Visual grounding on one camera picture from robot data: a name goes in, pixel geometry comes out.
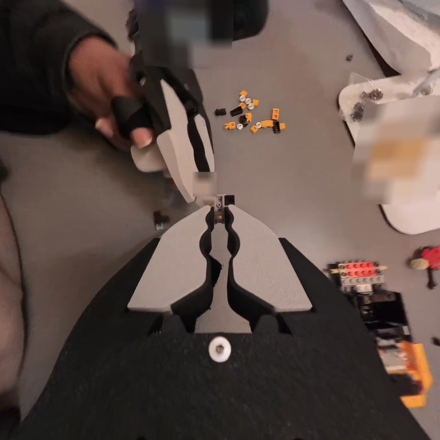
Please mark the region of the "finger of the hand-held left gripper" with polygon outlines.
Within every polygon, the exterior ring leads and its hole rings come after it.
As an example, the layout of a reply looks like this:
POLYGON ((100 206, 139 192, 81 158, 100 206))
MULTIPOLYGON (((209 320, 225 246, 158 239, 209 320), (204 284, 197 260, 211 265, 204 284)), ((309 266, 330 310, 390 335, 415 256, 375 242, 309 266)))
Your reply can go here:
POLYGON ((190 171, 213 173, 215 159, 210 125, 200 113, 188 113, 188 138, 190 140, 190 171))
POLYGON ((194 149, 188 135, 186 110, 174 89, 161 80, 162 92, 171 127, 157 135, 157 146, 178 190, 186 202, 195 201, 193 183, 198 171, 194 149))

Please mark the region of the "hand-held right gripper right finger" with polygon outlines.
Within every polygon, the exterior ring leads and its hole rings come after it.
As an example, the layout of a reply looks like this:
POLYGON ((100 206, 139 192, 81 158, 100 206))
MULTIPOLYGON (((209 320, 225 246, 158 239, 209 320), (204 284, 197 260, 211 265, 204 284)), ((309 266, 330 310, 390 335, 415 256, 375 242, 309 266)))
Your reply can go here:
POLYGON ((310 312, 312 303, 278 236, 237 206, 225 207, 227 297, 253 332, 262 316, 310 312))

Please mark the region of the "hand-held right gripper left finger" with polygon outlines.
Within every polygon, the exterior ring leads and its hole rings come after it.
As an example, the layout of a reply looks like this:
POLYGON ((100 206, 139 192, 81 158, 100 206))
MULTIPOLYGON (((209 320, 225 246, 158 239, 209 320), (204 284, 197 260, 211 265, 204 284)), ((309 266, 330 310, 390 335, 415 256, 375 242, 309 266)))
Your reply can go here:
POLYGON ((211 256, 214 208, 204 206, 162 234, 128 310, 179 316, 187 332, 212 305, 221 263, 211 256))

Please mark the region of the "person's left forearm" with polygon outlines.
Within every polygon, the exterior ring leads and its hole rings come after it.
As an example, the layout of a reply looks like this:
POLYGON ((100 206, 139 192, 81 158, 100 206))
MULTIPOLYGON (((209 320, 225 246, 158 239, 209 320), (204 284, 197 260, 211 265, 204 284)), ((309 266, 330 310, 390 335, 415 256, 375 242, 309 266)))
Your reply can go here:
POLYGON ((70 124, 69 58, 89 37, 116 47, 105 31, 62 1, 0 2, 1 132, 51 135, 70 124))

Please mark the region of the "pile of mixed small lego pieces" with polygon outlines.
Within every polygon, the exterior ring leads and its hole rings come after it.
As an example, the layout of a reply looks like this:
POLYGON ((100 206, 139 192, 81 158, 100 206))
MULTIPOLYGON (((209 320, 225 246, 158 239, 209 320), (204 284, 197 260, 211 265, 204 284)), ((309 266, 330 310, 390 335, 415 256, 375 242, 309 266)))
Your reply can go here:
POLYGON ((252 134, 259 130, 270 129, 274 134, 279 134, 286 129, 286 124, 280 121, 279 108, 272 108, 268 119, 261 119, 253 115, 260 105, 257 98, 252 97, 245 89, 238 95, 236 107, 227 110, 224 107, 216 108, 213 115, 217 118, 229 117, 224 124, 224 130, 243 131, 248 129, 252 134))

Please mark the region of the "red black lego chassis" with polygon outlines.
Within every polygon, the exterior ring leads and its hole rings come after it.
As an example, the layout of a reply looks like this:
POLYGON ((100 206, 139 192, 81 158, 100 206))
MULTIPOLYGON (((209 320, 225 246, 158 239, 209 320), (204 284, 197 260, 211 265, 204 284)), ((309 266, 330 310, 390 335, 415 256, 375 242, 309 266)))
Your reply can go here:
POLYGON ((422 408, 433 384, 431 368, 424 345, 413 338, 403 296, 386 286, 386 269, 361 259, 330 263, 324 273, 359 314, 403 404, 422 408))

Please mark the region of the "red lego piece cluster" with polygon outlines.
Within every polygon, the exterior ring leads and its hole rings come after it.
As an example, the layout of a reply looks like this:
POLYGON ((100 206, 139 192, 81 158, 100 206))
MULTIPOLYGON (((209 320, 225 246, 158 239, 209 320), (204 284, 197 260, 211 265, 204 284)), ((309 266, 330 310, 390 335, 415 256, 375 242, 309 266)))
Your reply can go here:
POLYGON ((427 275, 427 288, 433 290, 437 287, 437 282, 435 279, 435 271, 440 268, 440 246, 426 246, 418 250, 415 253, 415 258, 413 258, 409 267, 412 270, 424 271, 427 275))

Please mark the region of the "person's left hand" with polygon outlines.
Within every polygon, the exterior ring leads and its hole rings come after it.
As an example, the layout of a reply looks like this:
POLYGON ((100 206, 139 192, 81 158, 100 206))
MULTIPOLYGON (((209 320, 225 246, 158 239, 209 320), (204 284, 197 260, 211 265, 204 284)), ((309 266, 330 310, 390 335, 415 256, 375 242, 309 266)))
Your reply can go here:
POLYGON ((70 96, 95 123, 95 129, 114 147, 148 147, 154 140, 151 129, 137 128, 127 140, 120 135, 111 107, 115 97, 140 98, 129 74, 129 57, 98 36, 89 36, 74 48, 68 63, 72 80, 70 96))

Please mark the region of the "wooden book stand white base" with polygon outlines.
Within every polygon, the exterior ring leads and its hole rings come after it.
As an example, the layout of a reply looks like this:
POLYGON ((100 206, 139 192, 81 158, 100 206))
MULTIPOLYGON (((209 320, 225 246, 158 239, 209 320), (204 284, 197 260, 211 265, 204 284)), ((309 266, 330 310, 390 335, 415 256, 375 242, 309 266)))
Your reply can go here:
MULTIPOLYGON (((439 77, 431 79, 433 72, 420 75, 419 72, 373 80, 375 86, 382 89, 384 96, 375 105, 390 102, 421 98, 424 96, 439 96, 439 77), (413 96, 415 89, 421 86, 421 91, 413 96)), ((360 123, 345 125, 355 144, 360 129, 360 123)), ((434 203, 420 202, 416 205, 380 205, 385 220, 396 231, 417 235, 439 229, 439 198, 434 203)))

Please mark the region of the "beige cloth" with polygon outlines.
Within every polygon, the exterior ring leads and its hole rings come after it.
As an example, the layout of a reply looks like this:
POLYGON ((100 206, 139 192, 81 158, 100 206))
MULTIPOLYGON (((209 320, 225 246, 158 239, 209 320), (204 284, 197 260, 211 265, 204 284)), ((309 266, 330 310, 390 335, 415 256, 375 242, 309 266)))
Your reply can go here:
POLYGON ((0 196, 0 409, 19 405, 18 387, 25 351, 22 264, 17 236, 0 196))

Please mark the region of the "clear bag of black parts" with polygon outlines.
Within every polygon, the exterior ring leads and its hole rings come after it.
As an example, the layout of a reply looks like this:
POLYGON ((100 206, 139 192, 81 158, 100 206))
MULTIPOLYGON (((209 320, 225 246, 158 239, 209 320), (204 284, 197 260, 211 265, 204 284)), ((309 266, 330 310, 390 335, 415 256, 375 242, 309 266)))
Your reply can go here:
POLYGON ((379 103, 383 96, 382 89, 372 79, 352 71, 338 95, 339 115, 344 122, 360 123, 365 108, 379 103))

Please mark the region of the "white paper bag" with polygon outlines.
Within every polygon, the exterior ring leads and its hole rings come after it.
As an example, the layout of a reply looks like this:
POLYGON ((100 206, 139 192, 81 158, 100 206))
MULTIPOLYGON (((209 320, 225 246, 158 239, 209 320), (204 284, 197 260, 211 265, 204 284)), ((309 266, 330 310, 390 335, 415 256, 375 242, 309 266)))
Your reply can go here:
POLYGON ((440 66, 438 0, 344 0, 384 61, 400 74, 440 66))

